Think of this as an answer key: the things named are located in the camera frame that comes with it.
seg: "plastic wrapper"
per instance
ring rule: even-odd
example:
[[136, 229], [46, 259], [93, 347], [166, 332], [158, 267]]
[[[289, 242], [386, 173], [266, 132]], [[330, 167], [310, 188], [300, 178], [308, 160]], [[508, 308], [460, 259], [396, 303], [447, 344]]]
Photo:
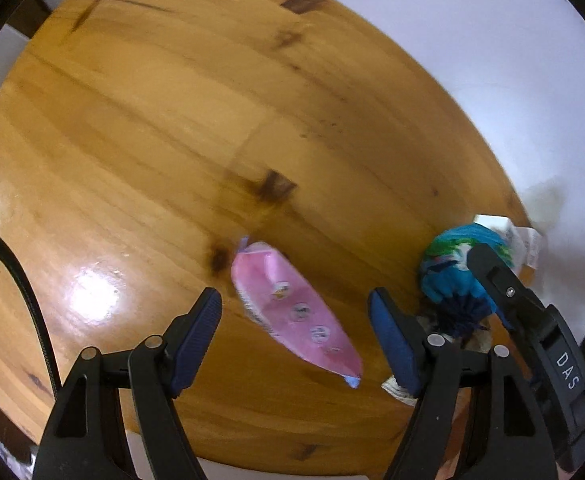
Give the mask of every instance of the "plastic wrapper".
[[232, 281], [250, 317], [274, 339], [353, 388], [359, 385], [359, 354], [319, 294], [279, 251], [264, 242], [240, 250]]
[[496, 312], [509, 323], [467, 268], [467, 254], [477, 244], [488, 244], [512, 268], [511, 248], [494, 231], [468, 224], [437, 236], [425, 251], [419, 270], [421, 290], [435, 304], [437, 330], [454, 338], [481, 330], [480, 321]]

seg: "black clamp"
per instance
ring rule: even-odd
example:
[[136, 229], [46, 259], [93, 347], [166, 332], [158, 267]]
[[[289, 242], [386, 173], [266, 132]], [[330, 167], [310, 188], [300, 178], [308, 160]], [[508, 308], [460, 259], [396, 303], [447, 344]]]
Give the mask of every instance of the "black clamp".
[[533, 372], [531, 387], [557, 462], [575, 471], [585, 461], [585, 360], [572, 331], [488, 245], [470, 250], [467, 267], [511, 323], [512, 340]]
[[445, 453], [457, 393], [472, 388], [454, 478], [555, 480], [552, 443], [533, 393], [505, 347], [465, 351], [427, 335], [384, 288], [368, 298], [370, 320], [392, 372], [418, 402], [384, 480], [434, 480]]
[[130, 388], [157, 480], [205, 480], [172, 399], [191, 386], [221, 319], [221, 296], [206, 288], [188, 314], [136, 348], [102, 355], [85, 348], [48, 419], [32, 478], [130, 480], [119, 388]]

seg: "wooden table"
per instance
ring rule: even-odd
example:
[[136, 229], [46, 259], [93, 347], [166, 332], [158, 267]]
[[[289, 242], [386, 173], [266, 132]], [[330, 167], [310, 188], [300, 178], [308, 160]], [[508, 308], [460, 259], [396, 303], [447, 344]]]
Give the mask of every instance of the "wooden table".
[[[333, 0], [66, 0], [0, 92], [0, 235], [42, 303], [62, 376], [77, 353], [162, 332], [206, 285], [224, 316], [176, 401], [195, 452], [247, 468], [378, 478], [411, 409], [368, 291], [418, 304], [416, 267], [475, 213], [525, 222], [461, 109]], [[283, 251], [364, 361], [357, 390], [249, 321], [240, 239]], [[0, 267], [0, 406], [37, 440], [52, 405]], [[127, 424], [135, 429], [130, 398]]]

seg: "pink packet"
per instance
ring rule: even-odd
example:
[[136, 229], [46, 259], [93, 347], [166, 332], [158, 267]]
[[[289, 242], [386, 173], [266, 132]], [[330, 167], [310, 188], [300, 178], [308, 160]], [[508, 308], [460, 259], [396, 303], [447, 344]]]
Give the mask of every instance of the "pink packet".
[[250, 317], [279, 343], [359, 386], [359, 354], [332, 311], [279, 251], [264, 242], [239, 251], [232, 281]]

